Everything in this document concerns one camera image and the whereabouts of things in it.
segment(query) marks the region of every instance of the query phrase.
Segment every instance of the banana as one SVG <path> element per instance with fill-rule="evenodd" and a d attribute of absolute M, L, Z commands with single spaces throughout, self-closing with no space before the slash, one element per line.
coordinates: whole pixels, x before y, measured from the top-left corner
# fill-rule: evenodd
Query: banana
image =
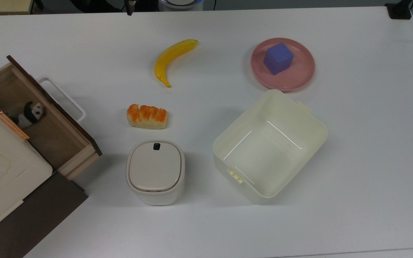
<path fill-rule="evenodd" d="M 182 54 L 185 54 L 197 46 L 199 43 L 198 40 L 195 39 L 186 39 L 181 42 L 174 44 L 173 46 L 166 49 L 157 59 L 156 65 L 154 66 L 154 74 L 156 75 L 159 81 L 163 82 L 165 86 L 170 88 L 170 83 L 167 81 L 167 77 L 165 75 L 165 70 L 167 65 L 173 61 L 176 57 L 179 57 Z"/>

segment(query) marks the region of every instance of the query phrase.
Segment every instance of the bread loaf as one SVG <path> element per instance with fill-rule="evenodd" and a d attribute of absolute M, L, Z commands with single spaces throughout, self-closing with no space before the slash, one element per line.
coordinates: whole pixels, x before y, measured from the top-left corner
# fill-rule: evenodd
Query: bread loaf
<path fill-rule="evenodd" d="M 164 129 L 167 110 L 155 106 L 132 104 L 127 109 L 127 120 L 131 126 L 146 129 Z"/>

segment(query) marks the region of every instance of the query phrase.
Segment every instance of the panda plush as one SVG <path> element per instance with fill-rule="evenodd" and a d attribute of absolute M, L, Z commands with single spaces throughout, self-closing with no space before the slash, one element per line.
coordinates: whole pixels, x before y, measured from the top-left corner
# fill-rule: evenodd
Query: panda plush
<path fill-rule="evenodd" d="M 18 116 L 9 116 L 9 118 L 16 124 L 20 129 L 30 126 L 39 121 L 44 110 L 42 109 L 41 103 L 34 105 L 32 101 L 25 104 L 23 108 L 23 113 Z"/>

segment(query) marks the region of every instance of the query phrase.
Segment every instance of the wooden box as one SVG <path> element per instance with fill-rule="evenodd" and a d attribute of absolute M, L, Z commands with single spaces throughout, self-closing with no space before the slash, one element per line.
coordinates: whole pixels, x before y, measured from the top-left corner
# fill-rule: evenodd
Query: wooden box
<path fill-rule="evenodd" d="M 29 101 L 44 115 L 23 129 L 28 142 L 57 171 L 71 180 L 101 156 L 95 140 L 11 56 L 0 68 L 0 110 L 18 115 Z"/>

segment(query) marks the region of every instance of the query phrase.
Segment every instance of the purple cube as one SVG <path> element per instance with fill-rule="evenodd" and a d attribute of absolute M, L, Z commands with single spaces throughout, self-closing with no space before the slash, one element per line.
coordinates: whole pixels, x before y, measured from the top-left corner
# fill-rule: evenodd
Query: purple cube
<path fill-rule="evenodd" d="M 273 75 L 288 69 L 294 54 L 286 47 L 285 43 L 276 44 L 267 49 L 264 64 Z"/>

